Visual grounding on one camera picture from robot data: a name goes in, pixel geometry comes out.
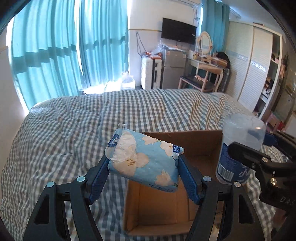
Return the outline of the clear plastic jar blue label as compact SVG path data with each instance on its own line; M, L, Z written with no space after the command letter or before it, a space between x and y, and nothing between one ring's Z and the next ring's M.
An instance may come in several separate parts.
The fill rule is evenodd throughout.
M265 137L265 124L255 116L235 113L226 117L222 130L222 146L216 168L216 177L223 184L235 181L245 183L250 168L240 162L243 153L259 151Z

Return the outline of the blue floral tissue pack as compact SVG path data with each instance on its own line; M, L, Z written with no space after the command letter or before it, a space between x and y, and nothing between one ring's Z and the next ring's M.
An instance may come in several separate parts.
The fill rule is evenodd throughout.
M142 185L165 192L178 188L178 159L184 148L118 124L104 154L108 169Z

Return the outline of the open shelf unit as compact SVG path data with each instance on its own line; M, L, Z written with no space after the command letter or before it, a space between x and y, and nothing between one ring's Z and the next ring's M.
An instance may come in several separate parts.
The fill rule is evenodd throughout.
M254 111L257 111L258 117L261 120L266 120L273 108L275 100L280 90L280 69L282 64L282 34L272 33L272 48L271 53L267 55L267 71L266 80L260 94L259 100L256 104Z

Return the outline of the brown cardboard box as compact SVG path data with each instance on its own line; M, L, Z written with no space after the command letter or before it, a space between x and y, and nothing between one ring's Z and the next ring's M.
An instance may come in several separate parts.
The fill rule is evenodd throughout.
M222 131L146 133L185 149L185 158L204 176L216 180ZM189 232L198 206L191 201L182 181L176 192L168 193L134 181L127 184L123 230L129 236L164 237Z

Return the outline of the wooden stool dark cushion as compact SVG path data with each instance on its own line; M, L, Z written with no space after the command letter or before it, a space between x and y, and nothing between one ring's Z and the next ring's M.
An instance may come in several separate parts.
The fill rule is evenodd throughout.
M215 90L215 85L206 79L198 80L193 76L181 76L178 83L178 89L182 89L187 84L200 92L209 93Z

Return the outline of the checkered bed quilt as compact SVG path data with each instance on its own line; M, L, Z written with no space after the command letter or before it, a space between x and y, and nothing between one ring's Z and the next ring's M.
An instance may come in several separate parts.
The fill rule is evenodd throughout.
M220 130L234 113L250 111L227 94L193 89L121 90L36 104L18 129L1 174L1 218L11 236L22 240L46 184L86 174L119 123L137 132Z

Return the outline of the white vanity desk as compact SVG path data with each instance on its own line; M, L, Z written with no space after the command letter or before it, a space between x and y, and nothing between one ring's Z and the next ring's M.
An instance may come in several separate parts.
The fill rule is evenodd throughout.
M199 60L194 60L191 58L187 58L187 64L189 64L192 67L196 68L196 72L194 77L197 78L198 80L202 80L202 79L206 79L208 81L210 81L210 76L216 75L216 79L215 79L215 90L213 92L217 92L218 88L222 82L223 79L223 72L224 69L222 67L216 66L214 64L210 64L210 63L204 63L202 61ZM206 72L205 77L201 77L198 72L199 70L203 70Z

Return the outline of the white sliding wardrobe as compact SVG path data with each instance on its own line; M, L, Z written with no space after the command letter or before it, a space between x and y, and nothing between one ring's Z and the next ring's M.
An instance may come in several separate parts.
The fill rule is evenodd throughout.
M226 54L231 62L226 93L254 111L270 66L273 34L263 28L231 21Z

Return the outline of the silver small fridge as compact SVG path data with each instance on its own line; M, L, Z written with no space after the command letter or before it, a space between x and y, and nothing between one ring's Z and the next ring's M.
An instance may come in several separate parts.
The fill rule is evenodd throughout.
M162 49L162 89L177 89L180 77L184 74L187 54L177 48Z

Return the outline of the white oval vanity mirror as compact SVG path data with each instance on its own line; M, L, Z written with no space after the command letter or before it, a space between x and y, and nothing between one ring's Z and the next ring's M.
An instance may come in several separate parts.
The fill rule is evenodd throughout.
M212 40L208 32L201 32L197 38L197 51L199 55L209 55L213 48Z

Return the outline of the clear plastic bag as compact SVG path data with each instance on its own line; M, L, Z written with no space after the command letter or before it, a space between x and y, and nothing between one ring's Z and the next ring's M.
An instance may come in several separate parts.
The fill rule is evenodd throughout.
M134 90L136 86L136 82L132 75L128 72L122 74L121 77L121 90Z

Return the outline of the white suitcase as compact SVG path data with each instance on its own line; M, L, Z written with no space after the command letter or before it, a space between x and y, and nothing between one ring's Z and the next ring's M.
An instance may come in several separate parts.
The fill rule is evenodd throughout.
M161 87L162 59L160 56L142 56L141 86L144 90Z

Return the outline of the teal right curtain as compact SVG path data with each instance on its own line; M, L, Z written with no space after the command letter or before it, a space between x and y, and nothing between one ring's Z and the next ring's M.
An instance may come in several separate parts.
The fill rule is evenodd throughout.
M207 32L212 40L212 54L225 52L229 31L229 5L221 1L202 1L203 22L201 31Z

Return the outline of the teal window curtain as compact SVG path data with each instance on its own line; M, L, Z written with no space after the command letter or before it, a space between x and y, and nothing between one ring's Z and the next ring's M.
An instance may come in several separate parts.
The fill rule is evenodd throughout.
M126 1L30 1L11 28L11 70L24 105L79 95L128 69Z

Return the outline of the black wall television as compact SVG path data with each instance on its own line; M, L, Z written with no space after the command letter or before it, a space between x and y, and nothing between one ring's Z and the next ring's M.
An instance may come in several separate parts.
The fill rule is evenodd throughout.
M163 18L161 38L194 45L197 27L180 21Z

